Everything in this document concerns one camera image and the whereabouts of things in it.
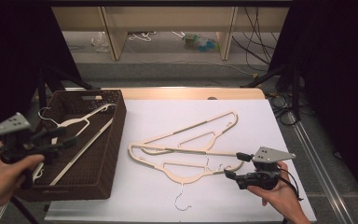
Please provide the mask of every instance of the wicker basket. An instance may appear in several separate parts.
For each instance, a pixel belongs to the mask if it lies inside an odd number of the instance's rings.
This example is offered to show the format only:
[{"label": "wicker basket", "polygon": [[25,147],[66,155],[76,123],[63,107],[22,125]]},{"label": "wicker basket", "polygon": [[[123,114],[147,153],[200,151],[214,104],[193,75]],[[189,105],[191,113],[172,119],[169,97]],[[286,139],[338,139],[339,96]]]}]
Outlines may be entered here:
[{"label": "wicker basket", "polygon": [[[106,103],[117,105],[89,117],[89,126],[78,136],[76,146],[63,150],[52,164],[45,165],[43,175],[36,179],[32,189],[19,189],[15,195],[28,202],[110,197],[127,112],[121,91],[55,91],[48,104],[50,109],[45,110],[42,116],[62,123],[68,119],[82,118]],[[113,119],[110,127],[92,143],[61,180],[51,186],[52,180],[66,164],[110,119]],[[85,125],[86,121],[81,121],[67,126],[67,134],[60,136],[58,142],[76,135]],[[56,127],[53,121],[42,119],[37,129]]]}]

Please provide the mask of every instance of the floor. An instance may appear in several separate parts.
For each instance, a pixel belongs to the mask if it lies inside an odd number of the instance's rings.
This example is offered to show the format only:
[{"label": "floor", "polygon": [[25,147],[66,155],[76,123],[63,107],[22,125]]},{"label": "floor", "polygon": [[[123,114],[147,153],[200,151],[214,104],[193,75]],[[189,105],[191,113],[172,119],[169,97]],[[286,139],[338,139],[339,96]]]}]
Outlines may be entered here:
[{"label": "floor", "polygon": [[[214,33],[196,35],[216,40]],[[249,44],[245,36],[250,37],[251,33],[234,35],[244,48],[263,61],[268,61],[269,56],[261,46]],[[263,44],[272,48],[276,45],[276,38],[279,38],[279,34],[265,33],[261,36]],[[246,54],[235,42],[231,44],[228,60],[222,61],[216,49],[200,51],[195,46],[186,45],[174,33],[155,33],[146,37],[149,41],[136,37],[128,39],[120,60],[112,61],[110,53],[97,52],[92,46],[91,43],[100,40],[98,33],[65,32],[64,37],[80,75],[94,87],[239,87],[252,82],[257,76],[265,75],[268,70],[265,63],[250,53]],[[266,49],[272,56],[273,49]],[[290,102],[290,95],[276,92],[274,86],[277,79],[274,77],[258,88],[268,96],[271,108],[277,111],[278,116],[283,112],[285,103]],[[64,82],[64,85],[76,87],[69,82]],[[270,93],[279,93],[279,96],[273,97]],[[334,145],[325,134],[317,115],[313,114],[311,105],[308,105],[306,94],[301,94],[300,103],[301,121],[296,125],[287,125],[293,122],[293,116],[284,113],[277,117],[277,122],[287,147],[297,154],[294,163],[314,208],[317,223],[358,223],[358,185],[345,163],[333,154]],[[37,123],[34,114],[34,111],[30,111],[27,118]],[[38,221],[47,223],[43,218],[48,202],[24,204]],[[10,203],[0,223],[27,221]]]}]

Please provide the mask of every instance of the black cable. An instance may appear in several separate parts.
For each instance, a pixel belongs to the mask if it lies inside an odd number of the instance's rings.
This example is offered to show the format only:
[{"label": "black cable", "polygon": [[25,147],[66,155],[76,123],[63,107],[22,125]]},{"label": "black cable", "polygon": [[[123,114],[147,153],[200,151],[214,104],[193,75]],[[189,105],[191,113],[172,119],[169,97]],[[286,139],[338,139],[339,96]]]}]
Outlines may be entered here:
[{"label": "black cable", "polygon": [[274,107],[274,108],[276,108],[276,109],[279,109],[279,110],[282,110],[282,109],[285,109],[287,106],[288,106],[288,104],[286,103],[286,98],[285,98],[285,96],[281,96],[282,98],[280,98],[280,99],[283,99],[283,104],[282,105],[277,105],[276,103],[275,103],[275,101],[278,99],[278,96],[272,96],[272,98],[271,98],[271,105]]},{"label": "black cable", "polygon": [[295,194],[296,194],[298,200],[299,200],[299,201],[302,201],[303,199],[300,198],[300,195],[299,195],[298,184],[297,184],[295,178],[293,177],[293,175],[290,174],[290,172],[288,172],[287,170],[284,170],[284,169],[281,169],[281,168],[280,168],[280,170],[286,172],[287,174],[289,174],[290,177],[292,177],[293,181],[295,181],[295,185],[296,185],[296,186],[293,186],[292,183],[290,183],[288,180],[284,179],[284,178],[281,177],[280,175],[278,176],[278,178],[280,178],[281,181],[283,181],[284,183],[286,183],[287,185],[289,185],[289,187],[290,187],[292,190],[295,191]]},{"label": "black cable", "polygon": [[[298,112],[299,113],[301,113],[303,115],[306,115],[306,116],[309,116],[309,117],[316,117],[314,111],[310,108],[310,103],[308,101],[308,96],[307,96],[307,94],[305,92],[300,92],[299,93],[298,101],[302,104],[302,105],[298,106]],[[307,108],[308,110],[310,110],[310,112],[306,113],[306,112],[301,110],[302,108]]]},{"label": "black cable", "polygon": [[260,24],[258,22],[258,7],[255,8],[255,27],[257,26],[257,30],[255,31],[257,37],[258,37],[258,40],[260,41],[260,43],[262,44],[262,49],[264,51],[264,55],[266,56],[267,58],[267,61],[269,62],[269,58],[272,59],[272,57],[269,55],[269,52],[267,51],[264,43],[263,43],[263,39],[261,38],[261,32],[260,32]]},{"label": "black cable", "polygon": [[288,107],[288,108],[285,108],[283,110],[283,112],[280,114],[279,116],[279,122],[281,124],[283,124],[284,126],[293,126],[295,124],[297,124],[299,122],[299,119],[295,116],[295,120],[293,122],[290,122],[290,123],[287,123],[287,122],[284,122],[282,117],[283,117],[283,114],[288,114],[288,113],[292,113],[293,114],[293,110],[291,107]]},{"label": "black cable", "polygon": [[264,47],[265,45],[263,44],[263,40],[261,38],[260,25],[258,23],[258,7],[255,8],[255,24],[253,24],[252,19],[249,16],[249,13],[248,13],[248,10],[246,9],[246,7],[244,9],[245,9],[245,12],[246,12],[246,16],[248,17],[248,20],[251,23],[252,29],[253,29],[252,34],[251,34],[251,39],[253,37],[253,34],[255,34],[257,36],[258,40],[262,44],[262,49],[263,49],[264,55],[266,56],[266,58],[268,60],[268,64],[269,64],[269,57],[271,58],[271,56],[269,55],[269,53],[267,52],[266,48]]},{"label": "black cable", "polygon": [[245,32],[242,32],[242,34],[245,36],[246,39],[248,39],[249,41],[251,41],[252,43],[256,44],[256,45],[260,45],[260,46],[264,46],[265,48],[268,48],[268,49],[275,49],[271,46],[268,46],[268,45],[264,45],[264,44],[260,44],[258,42],[255,42],[254,40],[250,39],[246,34]]},{"label": "black cable", "polygon": [[[234,36],[232,36],[232,39],[238,44],[238,46],[241,48],[241,49],[244,49],[246,51],[246,62],[248,63],[248,54],[247,53],[250,53],[252,54],[253,56],[255,56],[258,60],[260,60],[261,62],[269,65],[269,63],[267,61],[265,61],[264,59],[260,58],[259,56],[257,56],[255,53],[251,52],[250,50],[248,50],[246,47],[244,47],[243,45],[241,45],[235,38]],[[249,63],[248,65],[254,69],[254,70],[258,70],[258,71],[265,71],[265,70],[261,70],[261,69],[257,69],[257,68],[253,68]]]},{"label": "black cable", "polygon": [[38,224],[33,215],[27,210],[27,208],[15,197],[12,196],[10,201],[20,210],[20,212],[30,221],[32,224]]},{"label": "black cable", "polygon": [[271,32],[272,37],[274,37],[275,41],[278,42],[278,38]]}]

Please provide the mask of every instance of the white table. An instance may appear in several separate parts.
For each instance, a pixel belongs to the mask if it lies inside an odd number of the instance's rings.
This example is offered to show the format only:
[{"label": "white table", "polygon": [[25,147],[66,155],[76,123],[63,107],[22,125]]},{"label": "white table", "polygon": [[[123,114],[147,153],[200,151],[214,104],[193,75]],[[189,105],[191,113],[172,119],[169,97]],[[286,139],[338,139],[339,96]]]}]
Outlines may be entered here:
[{"label": "white table", "polygon": [[[52,202],[46,220],[54,222],[281,222],[282,215],[270,205],[263,207],[261,199],[224,175],[209,175],[199,181],[181,185],[164,173],[132,160],[127,146],[168,133],[217,114],[233,110],[239,121],[235,127],[217,139],[212,149],[242,151],[255,154],[261,147],[287,151],[281,131],[267,100],[126,100],[127,117],[118,154],[117,169],[108,200]],[[178,158],[187,160],[189,155]],[[216,168],[221,161],[211,160]],[[310,221],[316,221],[307,195],[292,161],[286,162],[299,186],[301,205]],[[239,175],[252,172],[254,166],[245,163]]]}]

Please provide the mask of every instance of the cable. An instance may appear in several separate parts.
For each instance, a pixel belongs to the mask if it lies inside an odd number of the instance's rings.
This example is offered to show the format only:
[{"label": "cable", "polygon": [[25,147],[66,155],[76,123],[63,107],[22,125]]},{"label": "cable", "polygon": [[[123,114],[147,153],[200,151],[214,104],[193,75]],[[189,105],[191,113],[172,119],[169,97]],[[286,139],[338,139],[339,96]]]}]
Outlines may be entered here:
[{"label": "cable", "polygon": [[152,38],[149,37],[149,35],[155,35],[156,34],[156,31],[153,31],[153,32],[147,32],[147,33],[144,33],[142,32],[141,35],[142,37],[136,35],[136,34],[132,34],[133,36],[132,37],[129,37],[129,40],[134,40],[135,38],[138,38],[140,40],[143,40],[143,41],[152,41]]},{"label": "cable", "polygon": [[260,43],[262,45],[263,52],[264,52],[264,54],[266,56],[266,59],[268,61],[268,64],[269,64],[269,57],[271,58],[271,56],[269,55],[269,53],[267,52],[266,48],[264,47],[265,45],[263,44],[263,40],[261,38],[260,25],[258,23],[258,7],[255,8],[255,24],[252,22],[252,19],[249,16],[249,13],[248,13],[248,10],[246,9],[246,7],[244,9],[245,9],[245,12],[246,12],[246,16],[248,17],[248,20],[251,23],[252,29],[253,29],[250,39],[252,40],[253,34],[255,34],[257,36],[257,38],[259,39],[259,41],[260,41]]},{"label": "cable", "polygon": [[286,183],[292,190],[294,190],[294,191],[295,191],[295,194],[296,194],[296,196],[297,196],[297,198],[298,198],[298,200],[299,200],[299,201],[302,201],[303,199],[300,198],[300,196],[299,196],[298,184],[297,184],[295,178],[293,177],[293,175],[290,174],[290,172],[288,172],[287,170],[284,170],[284,169],[281,169],[281,168],[280,168],[280,170],[286,172],[287,174],[290,175],[290,177],[292,177],[293,181],[295,181],[296,187],[293,186],[292,183],[290,183],[288,180],[284,179],[284,178],[281,177],[280,175],[278,176],[278,178],[280,178],[281,181],[283,181],[284,183]]},{"label": "cable", "polygon": [[[132,52],[132,53],[135,53],[136,52],[129,46],[128,43],[125,43],[126,47]],[[233,68],[237,71],[239,71],[240,73],[243,73],[243,74],[246,74],[246,75],[249,75],[249,76],[252,76],[254,75],[254,73],[249,73],[249,72],[245,72],[245,71],[242,71],[240,70],[239,68],[233,66],[233,65],[230,65],[230,64],[221,64],[221,63],[211,63],[211,62],[188,62],[188,61],[174,61],[174,62],[146,62],[146,61],[143,61],[141,59],[138,58],[138,60],[141,62],[141,63],[190,63],[190,64],[206,64],[206,63],[210,63],[210,64],[215,64],[215,65],[219,65],[219,66],[224,66],[224,67],[229,67],[229,68]]]},{"label": "cable", "polygon": [[235,43],[237,43],[237,44],[240,46],[240,48],[244,49],[247,53],[252,54],[253,56],[255,56],[255,57],[256,57],[258,60],[260,60],[261,62],[263,62],[263,63],[269,65],[269,62],[267,62],[266,60],[264,60],[264,59],[260,58],[259,56],[257,56],[255,53],[253,53],[253,52],[251,52],[250,50],[248,50],[249,47],[246,48],[246,47],[244,47],[243,45],[241,45],[241,44],[234,38],[234,36],[232,36],[232,39],[235,41]]},{"label": "cable", "polygon": [[[295,125],[297,122],[299,122],[299,118],[297,118],[296,116],[295,116],[296,120],[293,122],[287,122],[287,121],[283,120],[284,115],[286,115],[288,113],[293,113],[293,108],[288,104],[288,102],[290,102],[290,100],[287,99],[290,96],[291,96],[290,94],[286,95],[284,93],[266,94],[266,97],[268,98],[268,101],[271,105],[272,111],[275,114],[275,118],[279,119],[280,123],[285,126]],[[282,99],[283,102],[280,104],[277,104],[276,101],[278,99]],[[298,101],[300,103],[302,103],[301,105],[298,106],[299,113],[301,113],[302,115],[309,116],[309,117],[316,117],[314,111],[310,107],[306,93],[301,92],[299,94]],[[309,113],[304,112],[303,111],[304,108],[307,108]]]},{"label": "cable", "polygon": [[268,45],[264,45],[264,44],[255,42],[254,40],[250,39],[250,38],[245,34],[245,32],[242,32],[242,34],[245,36],[246,39],[248,39],[249,41],[251,41],[251,42],[254,43],[254,44],[257,44],[257,45],[260,45],[260,46],[264,46],[265,48],[268,48],[268,49],[275,49],[275,48],[273,48],[273,47],[271,47],[271,46],[268,46]]},{"label": "cable", "polygon": [[275,41],[278,42],[278,38],[271,32],[272,37],[274,37]]}]

